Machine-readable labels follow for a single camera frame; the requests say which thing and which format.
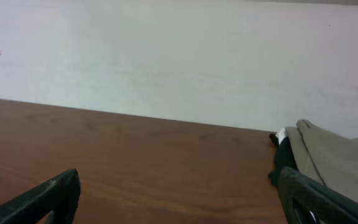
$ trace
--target black object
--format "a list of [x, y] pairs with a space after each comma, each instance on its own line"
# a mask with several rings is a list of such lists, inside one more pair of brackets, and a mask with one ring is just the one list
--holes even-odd
[[[271, 134], [270, 138], [273, 143], [277, 141], [278, 144], [278, 139], [274, 134]], [[278, 178], [280, 177], [281, 169], [283, 167], [291, 167], [292, 169], [298, 170], [295, 158], [293, 157], [290, 139], [288, 137], [285, 137], [281, 141], [281, 144], [277, 146], [277, 151], [274, 155], [274, 163], [276, 168], [268, 174], [268, 178], [270, 179], [270, 183], [275, 187], [278, 185]]]
[[77, 170], [67, 170], [0, 205], [0, 224], [34, 224], [49, 212], [47, 223], [71, 224], [80, 193]]
[[278, 137], [276, 137], [275, 134], [269, 134], [269, 138], [270, 140], [272, 140], [272, 143], [276, 146], [279, 147], [280, 143], [278, 142]]
[[315, 223], [310, 212], [325, 224], [358, 223], [358, 203], [289, 167], [278, 180], [278, 194], [289, 224]]

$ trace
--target wooden table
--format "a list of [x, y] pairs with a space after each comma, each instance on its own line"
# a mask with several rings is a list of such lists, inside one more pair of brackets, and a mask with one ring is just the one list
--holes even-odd
[[268, 133], [0, 100], [0, 204], [76, 168], [74, 223], [286, 223]]

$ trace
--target gray fabric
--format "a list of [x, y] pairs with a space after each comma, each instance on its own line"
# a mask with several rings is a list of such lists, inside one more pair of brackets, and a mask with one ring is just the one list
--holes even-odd
[[286, 128], [299, 171], [358, 202], [358, 138], [347, 139], [299, 120]]

